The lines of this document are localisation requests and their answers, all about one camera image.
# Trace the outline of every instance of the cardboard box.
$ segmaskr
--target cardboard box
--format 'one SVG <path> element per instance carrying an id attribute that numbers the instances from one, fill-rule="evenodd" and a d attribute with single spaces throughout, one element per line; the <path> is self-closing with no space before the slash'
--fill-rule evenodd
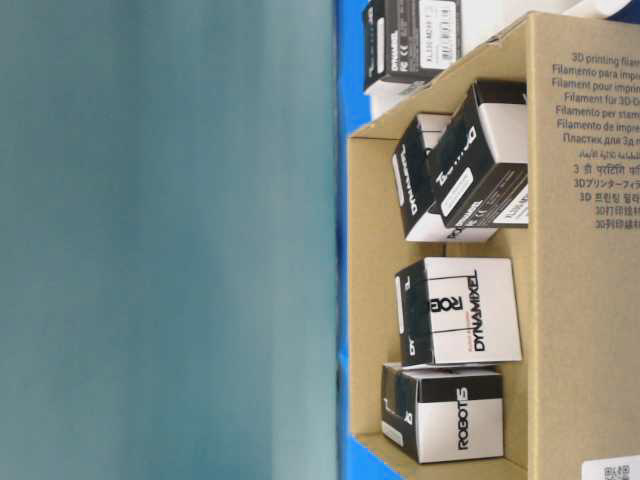
<path id="1" fill-rule="evenodd" d="M 419 114 L 391 157 L 405 238 L 409 242 L 486 242 L 493 228 L 447 228 L 427 173 L 427 157 L 451 120 L 450 115 Z"/>
<path id="2" fill-rule="evenodd" d="M 402 365 L 522 360 L 511 260 L 429 257 L 395 287 Z"/>
<path id="3" fill-rule="evenodd" d="M 526 85 L 476 81 L 427 159 L 449 227 L 529 223 Z"/>
<path id="4" fill-rule="evenodd" d="M 408 95 L 460 58 L 460 0 L 370 0 L 365 93 Z"/>
<path id="5" fill-rule="evenodd" d="M 609 138 L 604 144 L 605 137 L 621 136 L 619 124 L 640 127 L 637 107 L 606 103 L 611 101 L 606 95 L 640 102 L 638 81 L 630 75 L 640 67 L 638 45 L 640 27 L 635 25 L 533 13 L 349 139 L 349 430 L 400 476 L 579 480 L 584 462 L 640 454 L 640 385 L 635 380 L 640 371 L 640 222 L 635 215 L 640 209 L 625 203 L 640 201 L 630 188 L 638 185 L 640 156 L 624 140 Z M 615 59 L 617 68 L 611 65 Z M 558 73 L 566 71 L 563 65 L 585 69 L 584 74 L 595 69 L 596 78 Z M 600 70 L 603 76 L 616 71 L 618 78 L 598 78 Z M 417 113 L 453 113 L 478 78 L 527 82 L 529 228 L 501 230 L 483 245 L 408 243 L 389 158 Z M 570 133 L 558 127 L 563 115 L 557 106 L 587 105 L 572 101 L 570 93 L 576 90 L 554 86 L 553 78 L 591 82 L 578 93 L 602 100 L 588 108 L 612 113 L 602 123 L 612 124 L 613 133 Z M 590 137 L 603 144 L 580 143 Z M 603 157 L 613 152 L 616 161 L 601 159 L 601 152 Z M 596 167 L 607 163 L 623 164 L 624 174 L 598 172 Z M 380 365 L 401 359 L 389 279 L 421 258 L 444 254 L 513 261 L 523 362 L 500 367 L 501 459 L 418 465 L 380 429 Z"/>
<path id="6" fill-rule="evenodd" d="M 382 367 L 382 432 L 419 463 L 503 455 L 502 377 L 490 369 Z"/>

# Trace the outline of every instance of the small product box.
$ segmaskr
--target small product box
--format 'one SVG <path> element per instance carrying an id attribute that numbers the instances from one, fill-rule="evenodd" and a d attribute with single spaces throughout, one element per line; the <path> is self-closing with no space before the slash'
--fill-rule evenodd
<path id="1" fill-rule="evenodd" d="M 461 56 L 460 0 L 370 0 L 365 93 L 408 95 Z"/>
<path id="2" fill-rule="evenodd" d="M 382 368 L 382 432 L 419 463 L 503 456 L 502 377 Z"/>
<path id="3" fill-rule="evenodd" d="M 454 227 L 527 227 L 526 85 L 477 81 L 427 160 L 442 220 Z"/>
<path id="4" fill-rule="evenodd" d="M 442 222 L 427 173 L 427 156 L 450 120 L 449 115 L 417 115 L 391 158 L 405 239 L 409 242 L 486 242 L 496 232 L 493 228 L 447 228 Z"/>
<path id="5" fill-rule="evenodd" d="M 428 257 L 395 288 L 402 365 L 522 360 L 511 260 Z"/>

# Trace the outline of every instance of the barcode sticker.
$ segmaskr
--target barcode sticker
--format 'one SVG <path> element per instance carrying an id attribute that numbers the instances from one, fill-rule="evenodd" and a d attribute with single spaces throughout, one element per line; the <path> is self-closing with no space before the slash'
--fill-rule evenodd
<path id="1" fill-rule="evenodd" d="M 443 70 L 457 60 L 455 2 L 420 0 L 420 67 Z"/>
<path id="2" fill-rule="evenodd" d="M 529 223 L 529 185 L 520 190 L 494 223 Z"/>
<path id="3" fill-rule="evenodd" d="M 640 455 L 584 462 L 582 480 L 640 480 Z"/>

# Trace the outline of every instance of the blue surface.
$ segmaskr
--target blue surface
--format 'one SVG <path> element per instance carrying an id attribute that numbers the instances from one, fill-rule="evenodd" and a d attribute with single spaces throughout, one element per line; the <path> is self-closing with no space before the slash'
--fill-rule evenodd
<path id="1" fill-rule="evenodd" d="M 333 17 L 0 2 L 0 478 L 336 478 Z"/>
<path id="2" fill-rule="evenodd" d="M 362 93 L 364 46 L 362 10 L 366 0 L 338 0 L 338 100 L 339 100 L 339 265 L 340 265 L 340 419 L 341 419 L 341 476 L 344 479 L 399 479 L 390 468 L 380 462 L 358 443 L 348 431 L 348 338 L 347 338 L 347 152 L 346 140 L 351 132 L 371 120 L 369 99 Z M 614 18 L 617 21 L 640 23 L 640 0 L 634 0 Z"/>

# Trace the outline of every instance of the product label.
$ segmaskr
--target product label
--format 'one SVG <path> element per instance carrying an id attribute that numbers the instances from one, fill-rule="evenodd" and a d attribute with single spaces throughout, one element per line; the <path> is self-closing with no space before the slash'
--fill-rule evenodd
<path id="1" fill-rule="evenodd" d="M 456 4 L 420 0 L 420 67 L 445 69 L 456 60 Z"/>
<path id="2" fill-rule="evenodd" d="M 567 200 L 576 217 L 601 233 L 637 233 L 640 59 L 609 55 L 606 48 L 557 52 L 544 66 L 553 75 L 549 95 L 554 100 L 545 101 L 541 111 L 547 110 L 555 127 L 552 138 L 559 145 L 554 150 L 563 148 Z"/>
<path id="3" fill-rule="evenodd" d="M 640 455 L 592 460 L 582 464 L 582 480 L 638 480 Z"/>
<path id="4" fill-rule="evenodd" d="M 445 217 L 451 213 L 451 210 L 458 204 L 471 184 L 473 184 L 473 174 L 471 173 L 471 169 L 467 167 L 440 205 L 442 214 Z"/>
<path id="5" fill-rule="evenodd" d="M 377 52 L 377 61 L 376 61 L 376 65 L 378 67 L 378 73 L 382 73 L 384 72 L 384 17 L 383 18 L 379 18 L 377 25 L 377 46 L 378 46 L 378 52 Z"/>
<path id="6" fill-rule="evenodd" d="M 529 223 L 529 186 L 524 187 L 494 223 Z"/>

